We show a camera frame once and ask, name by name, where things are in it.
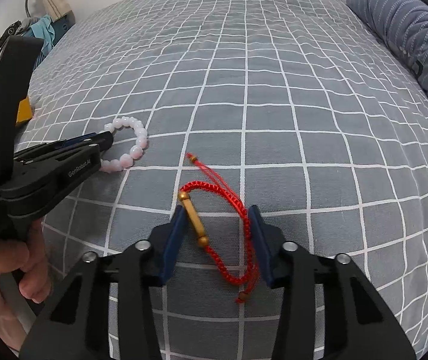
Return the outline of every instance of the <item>white bead bracelet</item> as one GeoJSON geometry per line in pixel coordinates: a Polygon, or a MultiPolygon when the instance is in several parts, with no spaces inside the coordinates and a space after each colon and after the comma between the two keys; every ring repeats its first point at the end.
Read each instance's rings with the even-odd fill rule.
{"type": "Polygon", "coordinates": [[[144,154],[144,149],[147,146],[147,130],[144,128],[142,122],[134,117],[122,116],[116,117],[112,123],[107,123],[103,131],[110,131],[112,134],[115,130],[123,127],[130,127],[134,129],[135,145],[131,147],[129,154],[121,155],[118,160],[102,160],[100,170],[102,172],[111,173],[119,172],[123,169],[129,168],[134,164],[134,160],[138,160],[144,154]]]}

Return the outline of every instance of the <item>human hand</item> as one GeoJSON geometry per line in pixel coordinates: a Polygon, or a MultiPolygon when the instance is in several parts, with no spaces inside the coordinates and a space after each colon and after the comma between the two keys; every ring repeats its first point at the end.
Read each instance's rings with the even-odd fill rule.
{"type": "MultiPolygon", "coordinates": [[[[40,220],[32,223],[27,243],[0,240],[0,275],[19,268],[25,272],[19,283],[20,293],[36,303],[42,302],[50,293],[51,282],[40,220]]],[[[0,337],[18,350],[25,336],[22,325],[0,293],[0,337]]]]}

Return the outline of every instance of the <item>gold cylindrical charm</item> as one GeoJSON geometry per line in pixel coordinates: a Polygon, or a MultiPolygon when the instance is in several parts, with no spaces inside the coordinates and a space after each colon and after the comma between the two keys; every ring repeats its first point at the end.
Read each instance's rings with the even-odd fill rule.
{"type": "Polygon", "coordinates": [[[199,215],[197,214],[197,211],[190,200],[188,192],[180,191],[178,197],[182,205],[186,209],[187,215],[189,216],[192,226],[194,227],[194,230],[197,233],[198,245],[201,248],[207,246],[209,244],[209,238],[207,237],[204,225],[200,221],[199,215]]]}

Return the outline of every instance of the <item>red cord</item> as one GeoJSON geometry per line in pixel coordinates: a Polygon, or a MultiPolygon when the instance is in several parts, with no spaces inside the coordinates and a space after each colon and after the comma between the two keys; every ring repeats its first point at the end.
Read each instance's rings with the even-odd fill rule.
{"type": "Polygon", "coordinates": [[[227,185],[224,179],[211,168],[200,162],[196,157],[191,153],[187,153],[186,157],[191,160],[191,162],[199,167],[199,169],[212,180],[214,184],[207,183],[205,181],[191,181],[180,188],[183,192],[191,192],[192,190],[204,190],[208,192],[214,192],[217,195],[226,199],[229,204],[237,211],[243,222],[244,230],[244,245],[247,257],[247,269],[240,277],[235,277],[229,273],[227,267],[223,263],[220,256],[217,252],[212,249],[209,245],[204,247],[206,253],[208,253],[219,269],[219,272],[222,274],[224,279],[235,286],[241,286],[247,283],[246,289],[239,293],[239,297],[235,300],[236,303],[245,302],[247,295],[251,293],[256,285],[256,281],[259,277],[259,268],[254,261],[254,248],[252,246],[251,236],[250,236],[250,222],[247,216],[247,210],[240,197],[227,185]]]}

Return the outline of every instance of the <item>gold bead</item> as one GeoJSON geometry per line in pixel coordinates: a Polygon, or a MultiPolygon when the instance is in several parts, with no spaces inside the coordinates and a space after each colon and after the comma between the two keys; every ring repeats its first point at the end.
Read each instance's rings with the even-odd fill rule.
{"type": "Polygon", "coordinates": [[[186,191],[179,191],[177,197],[180,201],[190,199],[189,192],[186,191]]]}
{"type": "Polygon", "coordinates": [[[239,292],[239,299],[245,302],[247,299],[249,299],[249,294],[246,294],[244,291],[241,291],[239,292]]]}
{"type": "Polygon", "coordinates": [[[209,244],[209,238],[206,235],[204,235],[203,237],[198,238],[197,244],[201,248],[205,248],[209,244]]]}

